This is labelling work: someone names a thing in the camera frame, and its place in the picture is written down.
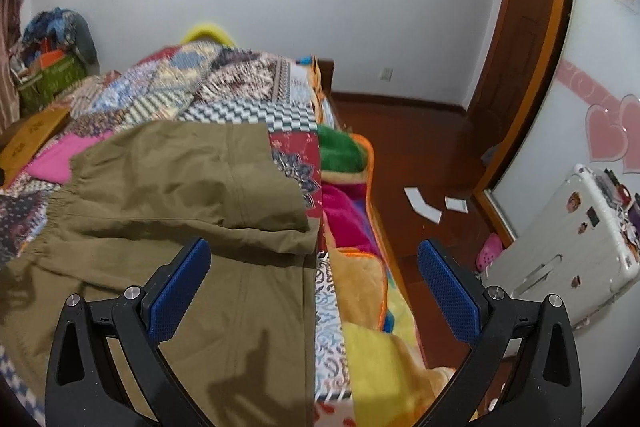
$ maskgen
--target wooden door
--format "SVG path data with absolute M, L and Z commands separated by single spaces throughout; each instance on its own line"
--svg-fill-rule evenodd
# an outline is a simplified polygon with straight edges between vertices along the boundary
M 553 0 L 502 0 L 494 40 L 469 116 L 479 152 L 500 143 L 538 62 Z

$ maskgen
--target orange object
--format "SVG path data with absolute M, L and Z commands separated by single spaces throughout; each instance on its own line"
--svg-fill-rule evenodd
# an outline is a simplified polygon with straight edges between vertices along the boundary
M 53 50 L 40 55 L 40 69 L 43 70 L 49 66 L 53 66 L 57 61 L 65 56 L 65 52 L 62 50 Z
M 40 41 L 40 52 L 44 55 L 45 53 L 49 53 L 51 49 L 51 39 L 49 39 L 49 37 L 44 37 L 44 39 Z
M 66 123 L 68 114 L 68 107 L 46 109 L 22 124 L 0 153 L 0 168 L 4 171 L 2 188 L 8 188 L 14 182 L 36 152 Z

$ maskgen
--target metal screw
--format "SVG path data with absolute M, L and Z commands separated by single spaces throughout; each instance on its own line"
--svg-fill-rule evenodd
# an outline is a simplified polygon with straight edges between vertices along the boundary
M 67 306 L 75 306 L 76 304 L 78 304 L 78 302 L 80 302 L 80 296 L 77 293 L 74 293 L 73 295 L 69 295 L 66 298 Z
M 552 306 L 555 306 L 556 308 L 562 306 L 562 298 L 559 295 L 552 293 L 548 296 L 548 299 Z
M 124 290 L 124 296 L 126 299 L 135 299 L 138 295 L 140 295 L 140 288 L 137 286 L 129 286 Z
M 504 290 L 500 288 L 500 286 L 489 286 L 489 288 L 486 289 L 486 292 L 494 301 L 504 299 Z

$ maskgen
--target blue gripper pad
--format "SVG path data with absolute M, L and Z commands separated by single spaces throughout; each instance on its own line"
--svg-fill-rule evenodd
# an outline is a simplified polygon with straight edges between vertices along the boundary
M 418 247 L 418 269 L 457 340 L 475 344 L 480 335 L 478 307 L 430 241 Z
M 211 266 L 209 243 L 199 239 L 149 306 L 146 333 L 160 343 L 174 336 Z

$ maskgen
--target pink crocs shoe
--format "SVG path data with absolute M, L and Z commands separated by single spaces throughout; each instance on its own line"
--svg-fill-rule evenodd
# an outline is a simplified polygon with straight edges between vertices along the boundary
M 493 261 L 498 259 L 498 256 L 502 253 L 504 247 L 500 237 L 495 232 L 492 232 L 489 237 L 486 238 L 482 250 L 476 257 L 476 268 L 478 271 L 484 271 Z

